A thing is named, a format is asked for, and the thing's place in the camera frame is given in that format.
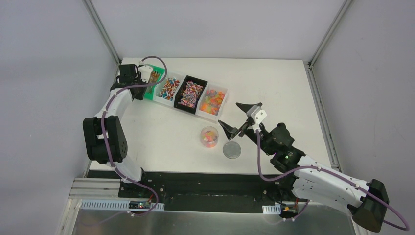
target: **metal corner post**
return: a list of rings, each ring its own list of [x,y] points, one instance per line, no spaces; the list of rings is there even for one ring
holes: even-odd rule
[[[314,53],[313,57],[311,58],[311,61],[309,63],[310,68],[313,69],[314,64],[318,60],[319,56],[321,55],[323,49],[328,44],[330,38],[333,36],[334,31],[339,26],[339,23],[341,22],[343,16],[345,15],[346,11],[349,9],[350,5],[354,2],[354,0],[345,0],[343,2],[342,7],[340,7],[340,10],[337,12],[336,17],[334,18],[333,22],[331,23],[330,27],[328,28],[327,32],[325,33],[323,40],[319,44],[319,47],[317,48],[316,52]]]
[[[111,42],[110,36],[108,36],[107,31],[105,30],[104,25],[102,24],[102,21],[93,6],[92,0],[82,0],[84,2],[84,5],[86,9],[88,10],[91,19],[93,23],[95,24],[96,28],[99,31],[99,34],[101,34],[102,40],[104,40],[105,45],[107,46],[108,50],[110,51],[112,57],[114,58],[117,65],[121,63],[121,58],[118,55],[113,43]]]
[[[328,127],[328,121],[325,115],[323,101],[320,96],[320,91],[317,86],[316,79],[314,78],[313,70],[308,65],[305,65],[305,70],[307,72],[308,82],[310,84],[314,104],[316,105],[317,113],[319,115],[320,126],[322,127],[323,138],[326,144],[327,153],[331,160],[331,168],[336,169],[339,172],[342,172],[342,169],[340,168],[339,164],[339,158],[336,153],[336,148],[334,147],[334,142],[331,137],[330,128]]]

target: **white table surface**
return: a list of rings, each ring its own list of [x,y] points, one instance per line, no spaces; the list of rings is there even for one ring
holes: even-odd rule
[[[123,64],[138,64],[140,58],[124,58]],[[271,131],[285,122],[294,137],[294,147],[320,163],[330,166],[317,111],[303,61],[258,59],[165,58],[167,68],[230,90],[221,120],[239,128],[246,115],[236,102],[262,102],[268,116],[263,121]],[[156,59],[146,61],[162,67]],[[222,147],[228,142],[218,123],[180,112],[144,99],[134,100],[121,120],[128,142],[128,154],[145,171],[257,174],[256,145],[246,136],[235,137],[242,153],[228,159]],[[200,131],[214,126],[219,143],[206,148],[200,143]],[[272,156],[261,155],[265,174],[279,172],[269,162]],[[93,161],[90,169],[110,169]]]

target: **white plastic container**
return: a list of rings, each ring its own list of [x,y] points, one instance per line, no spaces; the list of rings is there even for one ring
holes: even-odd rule
[[[211,92],[212,90],[216,91],[216,92],[222,92],[225,94],[224,99],[222,100],[222,104],[219,107],[219,110],[216,112],[216,114],[212,114],[212,113],[208,113],[202,110],[202,106],[203,103],[205,101],[205,98],[208,96],[208,93]],[[225,102],[228,100],[228,96],[229,96],[229,90],[227,88],[224,88],[222,86],[219,86],[217,84],[214,83],[207,83],[207,86],[205,88],[205,90],[203,91],[203,94],[201,96],[201,98],[199,99],[199,102],[197,104],[197,110],[196,110],[196,115],[201,116],[203,118],[207,118],[209,120],[213,120],[213,121],[217,121],[219,120],[220,116],[222,115],[224,106],[225,106]]]
[[[153,101],[155,101],[157,103],[164,104],[164,105],[169,106],[169,107],[173,107],[174,98],[175,98],[175,96],[177,94],[177,91],[178,91],[179,87],[181,86],[181,84],[182,84],[185,77],[186,77],[186,75],[184,75],[184,74],[168,71],[166,79],[163,82],[157,84],[156,87],[154,88]],[[163,89],[163,87],[166,84],[168,78],[170,78],[170,79],[174,78],[174,79],[180,81],[180,84],[178,85],[177,89],[174,92],[174,96],[173,96],[172,100],[168,100],[168,99],[165,99],[165,98],[159,96],[160,91]]]

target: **colorful candy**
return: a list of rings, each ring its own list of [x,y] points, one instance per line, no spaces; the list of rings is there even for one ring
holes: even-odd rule
[[[182,99],[179,104],[194,108],[202,89],[203,86],[197,85],[192,81],[188,81],[186,84],[186,90],[182,93]]]
[[[173,100],[174,92],[178,88],[180,81],[176,78],[168,78],[165,85],[159,93],[159,97],[165,98],[167,100]]]
[[[217,92],[215,90],[206,91],[203,103],[200,105],[200,110],[213,115],[218,115],[220,106],[222,105],[225,93]]]
[[[202,144],[208,148],[216,146],[218,143],[218,131],[216,128],[207,126],[203,128],[200,133],[200,141]]]
[[[157,79],[160,77],[160,73],[157,71],[152,71],[150,74],[150,79],[148,80],[148,83],[155,83],[157,82]],[[151,94],[153,86],[149,86],[146,89],[146,93]]]
[[[203,140],[206,142],[213,142],[216,138],[218,138],[218,136],[213,131],[207,131],[203,136]]]

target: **metal frame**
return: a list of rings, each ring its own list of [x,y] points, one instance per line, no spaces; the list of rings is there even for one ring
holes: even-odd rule
[[[82,0],[86,9],[88,10],[92,21],[94,22],[97,30],[99,31],[105,45],[107,46],[109,52],[111,53],[113,59],[119,65],[121,63],[121,58],[117,53],[111,39],[108,35],[108,32],[105,30],[105,27],[92,3],[92,0]],[[327,30],[324,38],[319,44],[316,52],[313,55],[313,58],[310,62],[305,65],[307,72],[307,77],[310,83],[311,92],[313,94],[313,99],[316,105],[317,112],[319,114],[319,120],[323,131],[324,141],[326,142],[327,151],[329,157],[332,161],[332,168],[341,171],[338,156],[334,147],[333,139],[329,130],[327,123],[327,118],[325,115],[324,105],[322,98],[319,92],[318,85],[313,75],[313,67],[321,55],[324,48],[327,46],[330,38],[332,37],[335,29],[338,27],[340,21],[345,15],[346,11],[349,9],[350,5],[354,0],[345,0],[336,17],[334,18],[332,24]],[[84,171],[83,177],[86,176],[89,170],[91,162],[89,161],[86,170]],[[87,179],[87,178],[76,178],[73,182],[72,189],[69,194],[65,210],[58,227],[58,235],[72,235],[73,229],[76,223],[76,218],[78,216],[79,209],[82,204],[82,199],[103,199],[103,200],[126,200],[126,198],[118,198],[118,189],[120,186],[119,179]],[[361,228],[352,221],[356,235],[369,235],[370,232]]]
[[[121,63],[121,57],[118,55],[114,44],[111,42],[110,36],[108,36],[107,31],[105,30],[104,25],[102,24],[102,21],[95,9],[95,7],[93,6],[93,3],[91,0],[82,0],[85,8],[88,10],[91,19],[93,21],[93,23],[96,26],[96,29],[98,29],[99,34],[102,37],[102,40],[104,41],[105,45],[107,46],[108,50],[110,51],[112,57],[114,58],[115,62],[119,65]]]
[[[346,11],[349,9],[350,5],[354,2],[354,0],[345,0],[343,2],[343,5],[340,7],[340,10],[337,12],[336,17],[334,18],[333,22],[331,23],[330,27],[328,28],[327,32],[325,33],[325,36],[323,37],[322,42],[318,46],[316,52],[313,55],[313,58],[311,59],[309,65],[310,68],[313,69],[316,61],[320,57],[322,51],[328,44],[329,40],[333,36],[334,31],[339,26],[340,21],[342,20],[343,16],[345,15]]]
[[[320,91],[316,83],[316,79],[313,75],[313,70],[308,65],[305,65],[305,70],[307,72],[308,82],[310,83],[310,89],[311,94],[313,95],[314,104],[316,106],[317,113],[319,114],[320,127],[322,128],[324,142],[331,161],[331,168],[342,172],[339,164],[339,158],[336,153],[336,148],[334,147],[334,142],[330,133],[330,128],[328,126],[327,117],[325,115],[323,101],[320,96]]]

